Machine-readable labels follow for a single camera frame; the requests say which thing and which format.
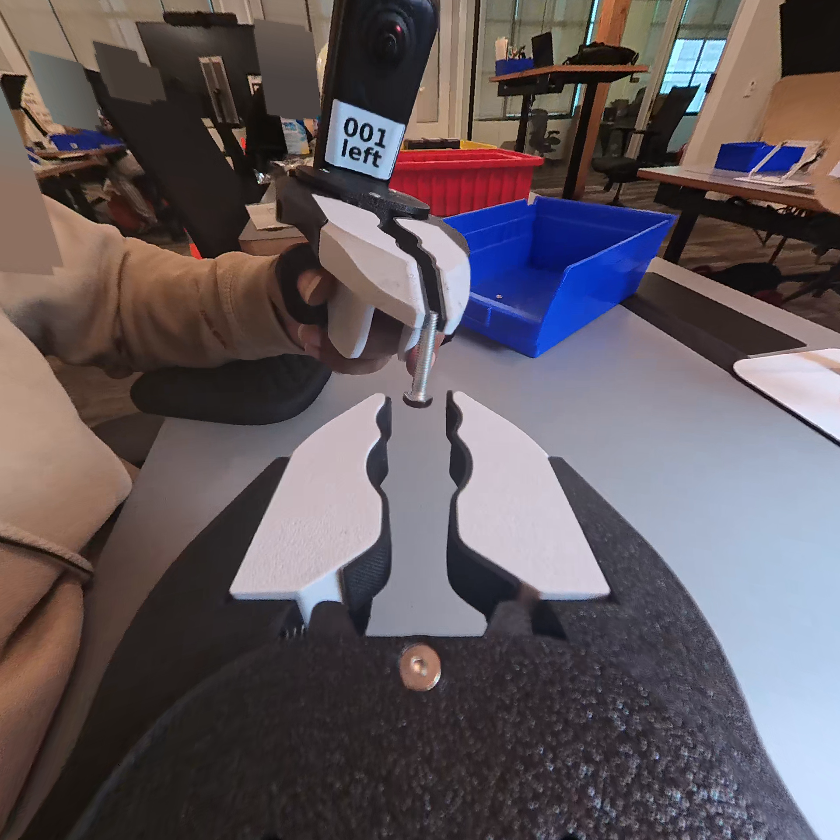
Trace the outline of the person's left forearm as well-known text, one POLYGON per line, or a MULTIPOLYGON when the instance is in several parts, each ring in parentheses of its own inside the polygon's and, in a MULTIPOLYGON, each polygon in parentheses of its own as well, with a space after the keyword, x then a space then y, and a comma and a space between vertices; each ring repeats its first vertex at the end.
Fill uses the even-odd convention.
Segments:
POLYGON ((45 198, 63 265, 2 273, 2 310, 44 355, 130 375, 304 354, 276 257, 195 259, 45 198))

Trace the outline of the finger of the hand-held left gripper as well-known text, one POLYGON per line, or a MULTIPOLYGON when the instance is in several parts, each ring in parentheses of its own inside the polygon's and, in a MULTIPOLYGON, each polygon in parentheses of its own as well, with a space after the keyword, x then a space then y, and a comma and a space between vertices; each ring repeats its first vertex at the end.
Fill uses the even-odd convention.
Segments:
POLYGON ((466 238, 440 218, 397 218, 396 224, 401 229, 396 239, 421 271, 427 309, 438 315, 437 331, 453 334, 470 293, 466 238))
POLYGON ((427 304, 416 259, 380 228, 371 211, 329 196, 313 200, 326 218, 318 237, 321 266, 364 304, 420 328, 427 304))

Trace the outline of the printed paper sheet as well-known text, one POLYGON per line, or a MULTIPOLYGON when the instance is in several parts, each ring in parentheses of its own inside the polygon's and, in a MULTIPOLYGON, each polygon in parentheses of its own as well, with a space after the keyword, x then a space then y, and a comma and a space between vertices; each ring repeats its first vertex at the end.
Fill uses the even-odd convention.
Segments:
POLYGON ((246 209, 251 223, 257 230, 281 230, 293 227, 277 218, 277 202, 274 200, 247 204, 246 209))

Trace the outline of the black leaning panel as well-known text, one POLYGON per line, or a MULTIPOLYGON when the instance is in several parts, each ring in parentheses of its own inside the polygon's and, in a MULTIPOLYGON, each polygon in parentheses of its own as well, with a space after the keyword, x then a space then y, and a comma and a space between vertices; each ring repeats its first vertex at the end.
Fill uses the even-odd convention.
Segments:
POLYGON ((103 115, 173 208, 201 257, 241 251, 247 192, 203 122, 198 100, 178 84, 145 104, 113 97, 102 75, 86 75, 103 115))

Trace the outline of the white instruction sign stand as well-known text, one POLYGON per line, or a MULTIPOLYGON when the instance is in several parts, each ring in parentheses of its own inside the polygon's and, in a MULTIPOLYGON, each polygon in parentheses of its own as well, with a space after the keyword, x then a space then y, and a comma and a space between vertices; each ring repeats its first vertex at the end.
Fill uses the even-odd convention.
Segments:
POLYGON ((838 348, 742 359, 734 362, 732 371, 743 383, 838 444, 838 348))

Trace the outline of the wooden standing desk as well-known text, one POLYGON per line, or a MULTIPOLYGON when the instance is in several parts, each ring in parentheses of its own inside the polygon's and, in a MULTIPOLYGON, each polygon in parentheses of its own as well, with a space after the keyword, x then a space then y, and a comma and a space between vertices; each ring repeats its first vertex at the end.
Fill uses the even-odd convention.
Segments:
POLYGON ((584 95, 574 134, 572 151, 563 185, 563 199, 580 200, 602 122, 608 89, 615 81, 648 71, 647 66, 633 65, 560 65, 523 70, 492 77, 498 84, 500 98, 521 97, 521 112, 515 149, 524 151, 530 111, 538 95, 555 93, 565 86, 582 85, 584 95))

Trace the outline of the red plastic bin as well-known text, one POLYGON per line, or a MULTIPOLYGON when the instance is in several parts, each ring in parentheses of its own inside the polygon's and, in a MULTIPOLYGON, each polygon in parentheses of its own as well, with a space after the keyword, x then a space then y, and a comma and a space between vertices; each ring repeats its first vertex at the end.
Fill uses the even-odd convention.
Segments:
POLYGON ((538 156, 498 148, 405 150, 390 187, 450 217, 528 198, 542 165, 538 156))

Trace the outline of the black office chair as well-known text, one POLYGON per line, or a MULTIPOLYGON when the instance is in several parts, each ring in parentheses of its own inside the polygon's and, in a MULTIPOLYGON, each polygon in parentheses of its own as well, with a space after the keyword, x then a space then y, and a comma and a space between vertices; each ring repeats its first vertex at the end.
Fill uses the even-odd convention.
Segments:
POLYGON ((615 131, 621 133, 623 151, 632 137, 639 135, 642 138, 636 157, 623 154, 595 157, 592 160, 591 168, 606 178, 604 191, 616 187, 610 205, 623 207, 619 199, 623 186, 639 181, 638 173, 641 169, 657 167, 665 162, 669 142, 698 90, 698 86, 672 88, 645 129, 615 123, 608 125, 605 138, 609 140, 615 131))

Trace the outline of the thin silver bolt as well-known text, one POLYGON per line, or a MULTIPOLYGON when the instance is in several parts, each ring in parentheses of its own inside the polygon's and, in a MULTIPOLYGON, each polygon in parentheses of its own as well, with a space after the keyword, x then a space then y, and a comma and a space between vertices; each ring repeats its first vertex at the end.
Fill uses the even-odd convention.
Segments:
POLYGON ((403 401, 414 408, 430 406, 433 398, 428 392, 429 374, 434 364, 438 340, 438 313, 426 315, 423 328, 416 344, 416 358, 411 388, 404 392, 403 401))

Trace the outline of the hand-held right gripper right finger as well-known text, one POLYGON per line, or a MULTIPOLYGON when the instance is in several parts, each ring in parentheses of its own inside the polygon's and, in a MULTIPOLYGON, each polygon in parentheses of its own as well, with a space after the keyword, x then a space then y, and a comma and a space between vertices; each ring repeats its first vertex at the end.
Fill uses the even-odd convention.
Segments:
POLYGON ((464 601, 600 600, 611 589, 549 455, 464 392, 449 392, 455 483, 447 574, 464 601))

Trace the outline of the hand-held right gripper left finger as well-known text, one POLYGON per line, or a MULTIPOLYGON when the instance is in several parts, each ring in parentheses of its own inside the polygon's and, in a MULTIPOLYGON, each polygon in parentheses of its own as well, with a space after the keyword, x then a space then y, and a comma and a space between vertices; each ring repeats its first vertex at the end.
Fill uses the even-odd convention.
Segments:
POLYGON ((375 393, 293 452, 230 585, 239 601, 294 601, 310 623, 323 602, 366 624, 391 575, 392 401, 375 393))

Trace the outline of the black monitor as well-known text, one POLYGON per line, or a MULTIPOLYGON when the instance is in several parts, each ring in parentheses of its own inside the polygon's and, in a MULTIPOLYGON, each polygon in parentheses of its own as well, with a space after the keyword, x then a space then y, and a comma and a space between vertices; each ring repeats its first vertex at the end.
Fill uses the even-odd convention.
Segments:
POLYGON ((165 88, 179 85, 216 125, 242 128, 260 79, 255 28, 235 14, 166 12, 162 23, 136 25, 165 88))

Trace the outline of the person's left hand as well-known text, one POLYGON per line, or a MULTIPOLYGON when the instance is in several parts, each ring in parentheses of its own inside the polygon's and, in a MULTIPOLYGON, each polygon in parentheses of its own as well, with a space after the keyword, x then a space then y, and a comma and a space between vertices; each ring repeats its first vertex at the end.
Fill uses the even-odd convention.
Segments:
MULTIPOLYGON (((342 285, 324 269, 306 269, 297 279, 301 299, 310 307, 326 305, 342 285)), ((325 364, 334 373, 368 375, 384 368, 396 356, 402 325, 379 312, 374 315, 367 343, 359 357, 348 359, 337 351, 329 339, 328 330, 317 325, 293 323, 297 326, 297 342, 304 354, 325 364)))

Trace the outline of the blue plastic bin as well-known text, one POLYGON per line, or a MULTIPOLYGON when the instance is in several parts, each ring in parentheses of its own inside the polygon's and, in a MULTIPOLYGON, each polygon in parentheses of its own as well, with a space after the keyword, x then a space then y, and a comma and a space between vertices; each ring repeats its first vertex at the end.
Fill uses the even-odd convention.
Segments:
POLYGON ((125 143, 120 138, 86 129, 80 130, 77 133, 52 133, 49 135, 49 141, 55 146, 58 152, 67 153, 125 147, 125 143))
POLYGON ((806 143, 773 144, 763 141, 724 143, 714 168, 747 174, 784 173, 798 165, 806 146, 806 143))
POLYGON ((637 291, 675 220, 547 196, 447 217, 469 247, 460 327, 538 358, 637 291))

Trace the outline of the wooden post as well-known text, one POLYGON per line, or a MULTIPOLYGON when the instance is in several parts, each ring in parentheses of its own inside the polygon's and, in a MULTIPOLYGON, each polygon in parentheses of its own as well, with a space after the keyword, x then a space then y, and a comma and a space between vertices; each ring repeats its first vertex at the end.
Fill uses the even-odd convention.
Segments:
POLYGON ((591 45, 595 48, 595 57, 589 62, 598 69, 631 66, 629 58, 636 59, 637 52, 622 46, 622 39, 627 23, 631 1, 602 1, 599 4, 600 17, 596 22, 591 45))

